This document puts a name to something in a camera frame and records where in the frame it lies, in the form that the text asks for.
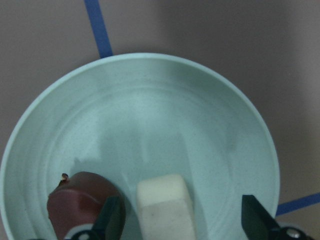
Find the screw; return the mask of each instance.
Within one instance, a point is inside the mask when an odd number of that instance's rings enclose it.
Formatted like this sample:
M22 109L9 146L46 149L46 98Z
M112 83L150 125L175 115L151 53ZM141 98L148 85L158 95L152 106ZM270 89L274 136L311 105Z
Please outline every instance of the screw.
M293 239L298 239L301 236L300 232L294 228L288 228L286 230L286 234L288 234L288 236L290 236Z
M90 236L88 235L88 233L83 233L78 237L79 240L89 240Z

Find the dark red object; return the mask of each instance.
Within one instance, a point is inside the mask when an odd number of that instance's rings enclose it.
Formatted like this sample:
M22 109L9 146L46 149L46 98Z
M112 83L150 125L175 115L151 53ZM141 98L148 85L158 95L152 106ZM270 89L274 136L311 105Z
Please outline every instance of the dark red object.
M94 224L108 197L121 198L118 189L98 174L83 171L68 178L64 173L62 178L47 202L49 219L58 240L63 240L76 226Z

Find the blue tape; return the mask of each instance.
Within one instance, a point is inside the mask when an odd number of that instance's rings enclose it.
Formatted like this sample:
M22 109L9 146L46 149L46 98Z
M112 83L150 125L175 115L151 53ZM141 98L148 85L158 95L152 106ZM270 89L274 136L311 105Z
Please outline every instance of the blue tape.
M320 192L280 204L275 215L280 216L318 203L320 203Z
M98 0L84 0L89 16L93 35L100 54L100 58L112 56L112 49L108 38L104 18Z

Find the light blue bowl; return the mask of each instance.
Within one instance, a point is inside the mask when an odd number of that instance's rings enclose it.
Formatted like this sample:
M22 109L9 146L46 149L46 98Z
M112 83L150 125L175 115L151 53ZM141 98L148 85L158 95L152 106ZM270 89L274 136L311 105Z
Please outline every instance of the light blue bowl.
M25 111L6 146L1 214L10 240L55 239L46 209L61 173L100 174L126 197L122 239L141 239L136 184L181 174L198 240L246 239L241 199L274 215L280 177L270 133L251 102L216 72L155 53L82 66Z

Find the gray floor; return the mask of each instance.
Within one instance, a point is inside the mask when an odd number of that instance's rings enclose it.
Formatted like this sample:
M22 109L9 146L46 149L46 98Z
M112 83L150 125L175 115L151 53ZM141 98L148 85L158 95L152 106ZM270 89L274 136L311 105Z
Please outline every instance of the gray floor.
M100 7L115 55L184 57L249 97L277 148L280 203L320 192L319 1L101 0ZM2 154L28 105L99 53L83 1L2 1L0 23ZM278 220L320 239L320 204Z

